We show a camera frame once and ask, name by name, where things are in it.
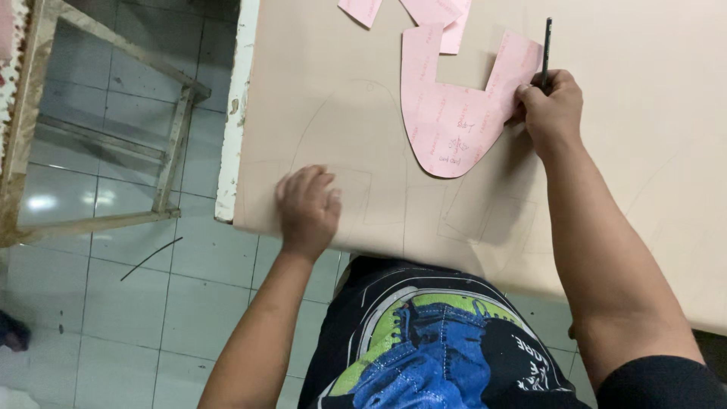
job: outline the left hand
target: left hand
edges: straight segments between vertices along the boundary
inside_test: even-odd
[[[276,186],[276,203],[283,230],[281,252],[301,255],[315,263],[338,230],[341,191],[326,187],[335,175],[320,164],[285,176]]]

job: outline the pencil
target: pencil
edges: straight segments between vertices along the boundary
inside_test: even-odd
[[[553,19],[551,17],[547,18],[547,21],[545,22],[545,46],[543,46],[543,74],[542,74],[542,83],[540,84],[540,89],[545,92],[545,87],[547,86],[547,59],[550,56],[550,26],[553,24]]]

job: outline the black wire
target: black wire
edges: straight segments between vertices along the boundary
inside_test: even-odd
[[[135,269],[138,269],[139,266],[141,266],[142,264],[144,264],[145,261],[147,261],[148,259],[152,258],[156,253],[159,253],[160,251],[164,250],[165,248],[167,248],[167,247],[173,245],[174,243],[180,241],[181,239],[184,239],[184,237],[180,237],[179,239],[176,239],[173,242],[164,245],[162,248],[160,248],[159,250],[155,251],[154,253],[151,253],[151,255],[149,257],[145,258],[141,263],[137,264],[136,267],[134,267],[131,271],[129,271],[128,273],[126,273],[126,275],[123,276],[119,281],[124,281],[124,279],[127,278],[129,276],[129,274],[133,273]]]

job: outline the blue denim graphic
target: blue denim graphic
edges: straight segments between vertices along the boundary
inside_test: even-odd
[[[486,309],[444,303],[399,308],[401,339],[371,362],[356,386],[356,408],[486,408],[480,399],[490,367],[480,346]]]

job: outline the shirt sleeve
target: shirt sleeve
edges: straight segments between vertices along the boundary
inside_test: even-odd
[[[727,394],[711,370],[682,357],[657,355],[627,362],[601,384],[599,408],[727,409]]]

